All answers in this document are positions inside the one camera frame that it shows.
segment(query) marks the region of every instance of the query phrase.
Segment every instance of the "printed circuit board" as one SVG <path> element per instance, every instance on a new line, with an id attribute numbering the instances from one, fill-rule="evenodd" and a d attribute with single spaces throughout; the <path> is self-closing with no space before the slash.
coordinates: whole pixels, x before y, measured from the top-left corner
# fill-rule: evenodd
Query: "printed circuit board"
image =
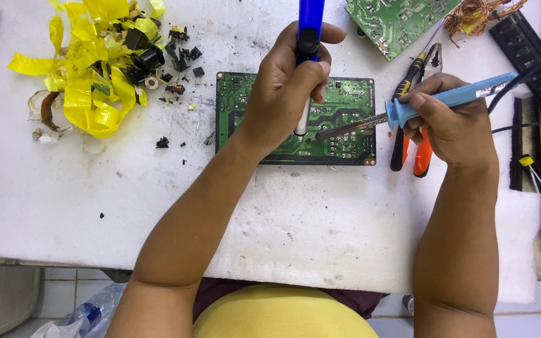
<path id="1" fill-rule="evenodd" d="M 391 61 L 460 3 L 461 0 L 348 0 L 346 11 Z"/>
<path id="2" fill-rule="evenodd" d="M 220 72 L 216 75 L 216 152 L 239 128 L 256 74 Z M 372 79 L 330 78 L 325 102 L 310 105 L 305 139 L 318 131 L 375 115 Z M 375 128 L 323 141 L 299 141 L 291 134 L 260 164 L 375 165 Z"/>

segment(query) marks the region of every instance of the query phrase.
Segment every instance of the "pliers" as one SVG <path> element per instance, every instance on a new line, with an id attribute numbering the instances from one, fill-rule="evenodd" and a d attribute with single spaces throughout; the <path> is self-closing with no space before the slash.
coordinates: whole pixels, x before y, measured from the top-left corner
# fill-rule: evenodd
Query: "pliers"
<path id="1" fill-rule="evenodd" d="M 442 44 L 434 43 L 427 53 L 427 57 L 425 57 L 425 60 L 423 61 L 423 65 L 421 66 L 421 70 L 419 72 L 418 81 L 421 82 L 435 73 L 441 73 L 442 68 Z M 421 145 L 417 148 L 415 165 L 413 169 L 414 175 L 418 178 L 422 178 L 427 175 L 427 172 L 429 171 L 429 164 L 431 162 L 431 156 L 433 154 L 433 149 L 431 148 L 431 143 L 429 142 L 429 137 L 427 136 L 427 130 L 423 129 L 421 134 L 423 135 L 423 143 L 421 143 Z M 390 168 L 392 171 L 399 172 L 402 169 L 402 166 L 408 157 L 409 142 L 410 139 L 404 137 L 404 132 L 402 131 L 402 128 L 399 127 L 398 131 L 396 132 L 394 152 L 392 153 L 391 157 Z"/>

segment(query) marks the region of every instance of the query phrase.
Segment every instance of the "desoldering pump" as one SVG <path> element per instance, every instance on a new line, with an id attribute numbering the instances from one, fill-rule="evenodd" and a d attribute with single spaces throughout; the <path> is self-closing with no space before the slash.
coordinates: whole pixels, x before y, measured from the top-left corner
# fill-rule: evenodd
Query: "desoldering pump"
<path id="1" fill-rule="evenodd" d="M 325 0 L 300 0 L 299 21 L 297 24 L 297 54 L 296 65 L 304 61 L 319 61 L 320 28 L 323 25 L 323 9 Z M 302 118 L 297 123 L 296 134 L 302 140 L 308 132 L 310 118 L 310 97 L 304 106 Z"/>

